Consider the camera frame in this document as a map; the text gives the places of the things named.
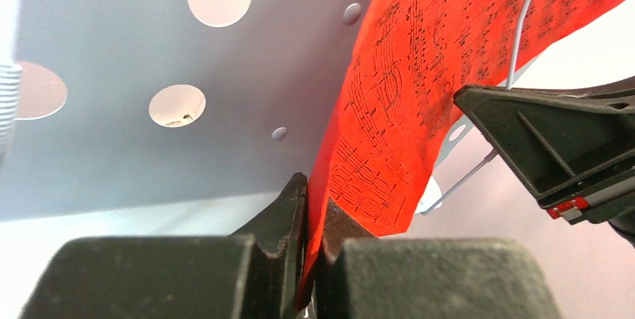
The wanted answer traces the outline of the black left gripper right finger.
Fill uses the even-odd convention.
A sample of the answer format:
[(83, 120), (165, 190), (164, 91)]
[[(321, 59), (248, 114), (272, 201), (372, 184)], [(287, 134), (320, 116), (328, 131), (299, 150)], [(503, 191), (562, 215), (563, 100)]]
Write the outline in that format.
[(319, 318), (559, 318), (535, 258), (495, 238), (381, 240), (326, 207)]

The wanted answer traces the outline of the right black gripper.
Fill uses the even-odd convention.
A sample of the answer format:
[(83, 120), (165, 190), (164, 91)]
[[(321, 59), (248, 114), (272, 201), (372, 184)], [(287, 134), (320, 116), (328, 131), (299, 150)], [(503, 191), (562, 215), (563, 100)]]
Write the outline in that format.
[(454, 102), (552, 219), (608, 222), (634, 244), (634, 180), (625, 180), (634, 78), (568, 90), (466, 85)]

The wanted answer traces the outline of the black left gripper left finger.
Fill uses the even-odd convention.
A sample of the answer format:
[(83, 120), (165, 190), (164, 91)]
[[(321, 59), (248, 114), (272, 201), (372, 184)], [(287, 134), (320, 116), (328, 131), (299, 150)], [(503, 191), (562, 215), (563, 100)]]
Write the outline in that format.
[(22, 318), (295, 318), (307, 179), (226, 237), (84, 237), (52, 257)]

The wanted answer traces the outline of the red sheet music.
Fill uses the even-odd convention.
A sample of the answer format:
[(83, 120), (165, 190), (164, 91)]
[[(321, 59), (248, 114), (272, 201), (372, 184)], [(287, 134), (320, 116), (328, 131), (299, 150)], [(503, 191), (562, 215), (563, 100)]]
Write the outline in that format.
[[(519, 65), (624, 0), (532, 0)], [(309, 178), (297, 307), (309, 302), (326, 207), (377, 236), (406, 231), (465, 85), (508, 75), (523, 0), (371, 0)]]

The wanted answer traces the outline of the light blue music stand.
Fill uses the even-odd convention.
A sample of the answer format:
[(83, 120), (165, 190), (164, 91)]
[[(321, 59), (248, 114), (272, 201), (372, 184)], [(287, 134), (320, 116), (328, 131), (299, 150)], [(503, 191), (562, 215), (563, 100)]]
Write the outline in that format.
[(1, 220), (279, 192), (311, 171), (370, 0), (251, 0), (236, 23), (187, 0), (22, 0), (17, 57), (66, 103), (18, 121)]

